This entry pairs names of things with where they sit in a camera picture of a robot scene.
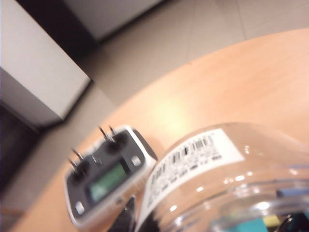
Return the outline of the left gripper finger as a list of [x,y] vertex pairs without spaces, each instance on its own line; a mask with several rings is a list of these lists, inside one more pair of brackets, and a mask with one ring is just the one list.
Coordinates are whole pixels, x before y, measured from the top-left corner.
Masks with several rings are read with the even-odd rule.
[[133,232],[136,225],[136,196],[132,196],[112,225],[113,232]]

